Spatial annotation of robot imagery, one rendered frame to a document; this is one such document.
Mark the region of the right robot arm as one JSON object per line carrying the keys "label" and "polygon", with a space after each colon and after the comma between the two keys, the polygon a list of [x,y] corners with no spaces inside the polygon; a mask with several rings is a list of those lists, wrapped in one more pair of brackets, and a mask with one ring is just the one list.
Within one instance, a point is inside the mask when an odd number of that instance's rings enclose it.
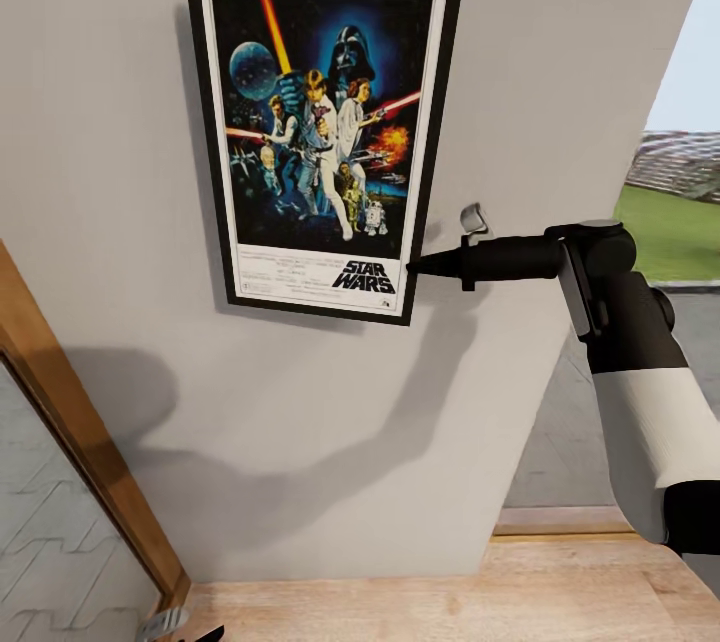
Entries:
{"label": "right robot arm", "polygon": [[720,424],[671,332],[667,296],[631,271],[636,245],[616,219],[497,237],[481,202],[460,212],[461,247],[406,270],[479,281],[559,278],[587,346],[609,478],[628,522],[674,551],[720,600]]}

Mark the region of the poster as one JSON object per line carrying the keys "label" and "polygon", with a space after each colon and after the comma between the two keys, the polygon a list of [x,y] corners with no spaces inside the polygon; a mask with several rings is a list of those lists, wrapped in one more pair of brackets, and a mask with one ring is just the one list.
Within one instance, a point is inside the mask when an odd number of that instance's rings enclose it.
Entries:
{"label": "poster", "polygon": [[461,0],[188,0],[227,301],[410,327]]}

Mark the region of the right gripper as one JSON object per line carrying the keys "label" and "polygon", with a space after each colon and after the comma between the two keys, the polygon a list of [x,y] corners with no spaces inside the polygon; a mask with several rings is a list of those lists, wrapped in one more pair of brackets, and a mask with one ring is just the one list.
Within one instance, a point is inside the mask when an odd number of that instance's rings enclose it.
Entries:
{"label": "right gripper", "polygon": [[475,291],[479,281],[521,280],[525,272],[525,248],[521,236],[497,237],[494,241],[468,244],[461,236],[461,247],[434,255],[421,256],[406,264],[406,270],[445,277],[462,277],[462,290]]}

